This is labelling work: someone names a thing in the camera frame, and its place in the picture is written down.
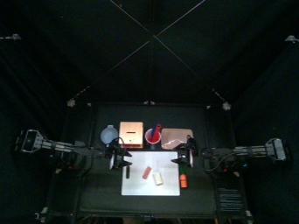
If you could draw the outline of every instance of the orange box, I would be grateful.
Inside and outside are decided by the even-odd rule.
[[[119,144],[123,148],[144,148],[144,124],[142,122],[122,122],[119,125]]]

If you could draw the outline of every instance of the metal rod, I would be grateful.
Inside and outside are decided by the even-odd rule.
[[[159,37],[206,1],[201,1],[155,36]]]
[[[91,88],[91,86],[92,85],[95,85],[95,83],[98,83],[99,81],[100,81],[100,79],[106,76],[106,75],[108,75],[115,69],[116,69],[116,67],[119,67],[119,65],[120,64],[123,64],[124,63],[124,61],[127,61],[127,59],[147,45],[150,43],[150,41],[147,41],[147,42],[144,42],[144,44],[142,45],[142,46],[139,46],[138,48],[136,48],[136,50],[134,51],[134,52],[131,52],[118,63],[116,63],[116,65],[112,67],[112,68],[110,68],[102,75],[100,75],[100,77],[87,86],[87,87],[84,87],[80,91],[79,91],[79,93],[78,94],[75,94],[75,96],[71,98],[71,99],[76,99],[90,88]]]
[[[127,11],[112,1],[110,0],[110,2],[128,15],[128,17],[143,27],[143,29],[148,32],[148,30],[146,29],[146,27],[136,21],[136,19],[127,13]]]
[[[221,98],[221,100],[223,102],[226,102],[226,99],[221,96],[219,92],[214,89],[214,87],[211,86],[211,84],[198,75],[198,73],[193,70],[193,68],[189,66],[189,64],[183,61],[183,59],[174,53],[174,51],[171,50],[171,48],[164,44],[164,42],[156,37],[154,36],[155,39],[160,42],[160,44],[164,46],[164,48],[170,51],[170,53],[174,55],[174,57],[185,64],[185,66],[189,68],[189,70],[191,71],[193,74],[197,75],[197,77],[201,78],[201,80],[203,81],[203,83],[207,85],[207,87],[211,89],[211,91],[214,92],[214,94]]]

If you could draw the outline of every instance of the cable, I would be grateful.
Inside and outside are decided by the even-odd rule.
[[[215,166],[213,169],[205,169],[205,171],[206,171],[206,172],[214,172],[214,171],[219,168],[222,161],[223,161],[226,158],[229,158],[229,157],[231,157],[231,156],[234,156],[234,155],[238,155],[238,153],[237,153],[237,152],[230,153],[227,156],[225,156],[225,157],[222,158],[222,160],[219,161],[219,163],[217,164],[217,166]]]

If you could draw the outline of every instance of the white mat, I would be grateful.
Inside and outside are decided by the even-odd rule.
[[[130,178],[127,168],[123,168],[122,195],[144,196],[179,196],[179,166],[171,160],[178,158],[177,151],[130,151],[132,157],[126,161],[134,163],[130,166]],[[152,168],[147,179],[143,179],[147,166]],[[156,185],[154,172],[160,172],[163,184]]]

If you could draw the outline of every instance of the overhead light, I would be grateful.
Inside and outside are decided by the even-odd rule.
[[[286,40],[285,41],[291,41],[291,42],[294,42],[295,43],[295,41],[298,41],[299,42],[299,39],[298,38],[295,38],[295,36],[294,35],[290,35],[287,38],[286,38]]]

